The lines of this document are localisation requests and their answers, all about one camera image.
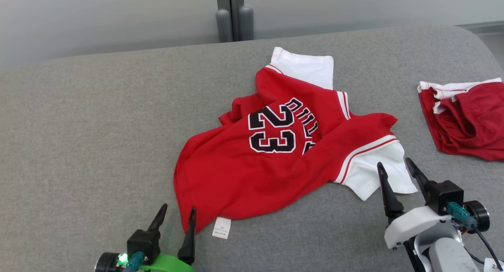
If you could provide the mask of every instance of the gray wall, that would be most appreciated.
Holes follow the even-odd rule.
[[[217,0],[0,0],[0,69],[48,58],[218,42]]]
[[[504,0],[245,0],[256,39],[504,20]]]

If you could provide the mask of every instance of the striped trim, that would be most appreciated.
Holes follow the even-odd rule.
[[[283,74],[283,72],[282,72],[282,71],[281,71],[278,67],[274,66],[273,64],[268,64],[268,65],[267,65],[267,66],[265,66],[265,67],[267,67],[267,68],[269,68],[269,69],[273,69],[274,71],[276,71],[276,72],[278,72],[278,73]]]
[[[343,164],[341,166],[340,173],[338,177],[334,180],[335,183],[340,183],[343,184],[345,182],[345,178],[348,173],[348,168],[350,168],[350,163],[353,158],[356,156],[362,155],[364,153],[370,152],[371,150],[376,150],[377,148],[380,148],[382,146],[385,146],[387,144],[390,144],[393,141],[397,141],[396,136],[393,135],[387,135],[382,137],[381,139],[378,139],[376,141],[373,141],[371,143],[368,143],[362,147],[357,148],[356,150],[353,150],[348,156],[345,158],[345,161],[343,161]]]
[[[350,119],[350,114],[348,112],[348,102],[346,99],[346,92],[336,91],[338,93],[338,101],[340,102],[341,111],[347,120]]]

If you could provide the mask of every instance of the floor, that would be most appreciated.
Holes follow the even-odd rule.
[[[504,69],[504,32],[479,34],[478,37],[486,44]]]

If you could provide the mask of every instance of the black cable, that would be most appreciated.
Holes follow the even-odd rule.
[[[497,259],[497,256],[495,256],[495,252],[493,252],[493,249],[490,247],[489,243],[486,241],[486,238],[481,234],[481,232],[479,231],[477,225],[473,224],[471,227],[478,234],[479,238],[481,238],[481,240],[485,244],[485,246],[488,249],[488,251],[490,251],[490,254],[492,255],[493,260],[495,261],[495,264],[497,264],[497,267],[499,268],[499,271],[502,271],[502,266],[500,266],[500,262]]]
[[[485,264],[484,261],[481,261],[481,259],[479,259],[479,258],[475,257],[474,255],[472,255],[471,252],[469,252],[466,247],[464,247],[464,248],[466,249],[467,253],[469,254],[469,256],[471,256],[471,258],[474,261],[476,261],[477,263],[483,264],[483,265]]]

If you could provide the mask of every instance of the gray fabric surface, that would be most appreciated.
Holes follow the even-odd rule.
[[[334,87],[355,114],[386,112],[409,157],[433,180],[450,179],[492,214],[486,233],[504,257],[504,165],[436,150],[416,92],[420,80],[503,75],[490,51],[461,28],[391,28],[288,39],[185,46],[54,60],[0,73],[0,270],[92,271],[121,252],[159,206],[164,253],[182,244],[172,174],[185,141],[219,126],[274,46],[332,55]],[[196,238],[197,272],[411,271],[389,251],[380,192],[362,202],[326,184],[266,216],[232,222],[228,240]],[[420,193],[400,196],[406,209]],[[471,252],[489,257],[477,236]]]

